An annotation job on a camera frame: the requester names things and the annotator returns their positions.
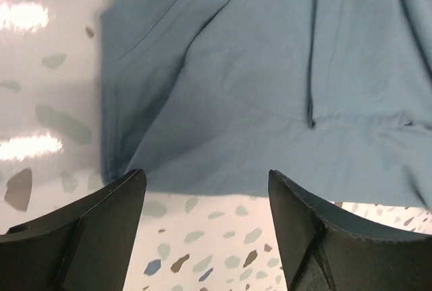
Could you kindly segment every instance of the pebble pattern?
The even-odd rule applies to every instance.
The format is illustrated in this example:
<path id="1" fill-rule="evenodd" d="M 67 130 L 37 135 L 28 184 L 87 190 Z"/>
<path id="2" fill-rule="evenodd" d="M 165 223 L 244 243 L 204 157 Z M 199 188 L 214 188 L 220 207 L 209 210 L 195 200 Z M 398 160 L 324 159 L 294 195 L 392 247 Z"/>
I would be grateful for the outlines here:
<path id="1" fill-rule="evenodd" d="M 82 10 L 68 14 L 56 0 L 11 0 L 37 7 L 45 19 L 28 29 L 0 20 L 0 35 L 6 32 L 19 43 L 17 55 L 8 55 L 13 76 L 0 79 L 0 103 L 20 105 L 19 112 L 5 112 L 0 120 L 6 124 L 0 126 L 0 233 L 102 187 L 99 163 L 92 163 L 99 152 L 92 98 L 99 89 L 100 33 L 91 20 L 113 1 L 80 0 L 74 6 Z M 21 32 L 14 36 L 16 28 L 30 34 L 44 31 L 34 37 Z M 7 127 L 21 118 L 29 123 L 30 134 L 48 132 L 64 148 L 52 158 L 6 159 L 9 139 L 27 134 L 20 126 Z M 424 209 L 335 204 L 378 223 L 432 234 L 432 215 Z M 148 193 L 125 290 L 286 291 L 280 265 L 267 199 Z"/>

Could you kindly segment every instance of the blue cloth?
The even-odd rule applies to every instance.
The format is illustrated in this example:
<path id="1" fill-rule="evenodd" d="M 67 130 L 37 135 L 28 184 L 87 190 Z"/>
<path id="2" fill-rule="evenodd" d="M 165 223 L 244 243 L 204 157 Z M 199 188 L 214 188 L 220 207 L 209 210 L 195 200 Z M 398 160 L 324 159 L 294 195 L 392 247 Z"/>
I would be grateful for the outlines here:
<path id="1" fill-rule="evenodd" d="M 432 205 L 432 0 L 117 0 L 102 170 L 148 189 Z"/>

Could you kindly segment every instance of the white speckled tabletop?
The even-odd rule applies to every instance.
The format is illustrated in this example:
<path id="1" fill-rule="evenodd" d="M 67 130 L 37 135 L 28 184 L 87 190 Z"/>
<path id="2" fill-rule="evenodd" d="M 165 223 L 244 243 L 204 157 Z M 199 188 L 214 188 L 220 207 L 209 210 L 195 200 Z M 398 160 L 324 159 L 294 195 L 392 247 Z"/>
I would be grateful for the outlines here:
<path id="1" fill-rule="evenodd" d="M 0 234 L 102 186 L 98 16 L 110 1 L 0 0 Z M 423 209 L 337 204 L 432 232 Z M 268 200 L 148 193 L 124 290 L 285 291 Z"/>

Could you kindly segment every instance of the terrazzo surface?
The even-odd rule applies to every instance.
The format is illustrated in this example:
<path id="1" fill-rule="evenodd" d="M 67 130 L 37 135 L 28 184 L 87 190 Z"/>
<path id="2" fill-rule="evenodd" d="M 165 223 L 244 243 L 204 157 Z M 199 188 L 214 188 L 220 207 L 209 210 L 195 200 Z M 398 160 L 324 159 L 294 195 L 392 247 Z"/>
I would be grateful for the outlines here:
<path id="1" fill-rule="evenodd" d="M 0 0 L 0 234 L 102 186 L 98 16 L 111 1 Z M 424 209 L 337 205 L 432 233 Z M 268 200 L 148 193 L 124 290 L 285 291 Z"/>

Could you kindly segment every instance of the folded cloth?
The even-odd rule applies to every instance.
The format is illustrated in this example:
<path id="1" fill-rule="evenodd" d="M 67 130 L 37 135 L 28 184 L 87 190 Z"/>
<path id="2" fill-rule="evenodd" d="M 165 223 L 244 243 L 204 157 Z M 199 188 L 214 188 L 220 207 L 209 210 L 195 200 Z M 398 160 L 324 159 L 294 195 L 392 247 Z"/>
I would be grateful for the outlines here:
<path id="1" fill-rule="evenodd" d="M 116 0 L 102 24 L 102 175 L 432 205 L 432 0 Z"/>

